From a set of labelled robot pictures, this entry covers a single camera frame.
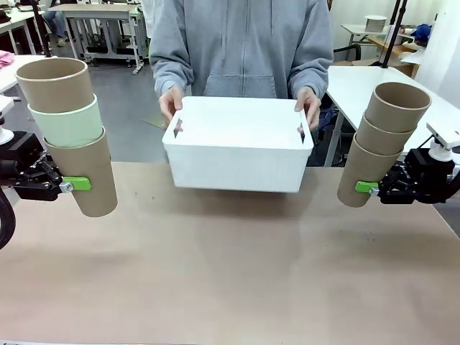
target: brown cup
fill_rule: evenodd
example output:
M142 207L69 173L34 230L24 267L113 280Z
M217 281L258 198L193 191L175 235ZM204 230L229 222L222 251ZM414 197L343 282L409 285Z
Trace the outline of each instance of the brown cup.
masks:
M431 105L431 97L414 86L402 83L378 85L366 110L375 127L392 133L410 132Z
M16 78L32 109L65 113L93 103L88 66L80 60L53 57L18 68Z
M355 191L358 181L380 182L388 173L402 151L396 155L376 155L357 143L354 135L351 149L346 161L344 173L340 180L337 197L349 207L362 207L370 198L368 193Z
M81 212L88 217L102 217L118 204L106 130L95 142L81 147L56 147L46 141L51 157L64 176L86 177L91 190L72 192Z
M396 155L404 149L405 143L414 132L415 129L405 133L384 131L373 126L364 115L356 133L356 141L359 146L377 155Z

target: hand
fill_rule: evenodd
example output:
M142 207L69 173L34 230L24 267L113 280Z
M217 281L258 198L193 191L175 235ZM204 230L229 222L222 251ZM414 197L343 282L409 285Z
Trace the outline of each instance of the hand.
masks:
M297 94L297 104L295 105L295 111L302 111L302 109L305 109L310 132L313 132L318 128L320 105L321 101L313 92L312 88L301 88Z
M158 99L161 113L165 117L165 128L167 128L170 125L171 121L173 120L173 116L175 115L175 112L178 110L182 110L183 97L184 93L182 92L182 90L178 86L173 86Z

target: white wall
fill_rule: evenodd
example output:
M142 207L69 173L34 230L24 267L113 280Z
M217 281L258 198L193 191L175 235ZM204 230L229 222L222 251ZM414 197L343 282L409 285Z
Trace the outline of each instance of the white wall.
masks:
M431 24L443 0L408 0L408 8L403 24ZM365 24L368 14L386 16L388 21L393 13L396 0L333 0L331 21L334 48L346 47L350 34L341 24Z
M445 0L416 80L460 109L460 1Z

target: hoodie pocket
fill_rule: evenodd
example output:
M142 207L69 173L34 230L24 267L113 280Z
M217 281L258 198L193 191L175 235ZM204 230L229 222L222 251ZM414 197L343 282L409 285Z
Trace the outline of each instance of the hoodie pocket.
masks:
M210 74L203 96L277 98L273 75Z

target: hoodie sleeve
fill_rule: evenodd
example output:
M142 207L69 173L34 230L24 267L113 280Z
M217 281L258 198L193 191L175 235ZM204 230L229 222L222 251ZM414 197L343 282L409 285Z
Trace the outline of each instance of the hoodie sleeve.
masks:
M327 1L310 0L288 81L293 98L297 98L304 86L310 86L317 97L323 98L328 88L328 68L333 58Z
M150 65L159 96L173 86L185 93L193 82L193 70L185 35L184 0L157 0L155 27L150 43Z

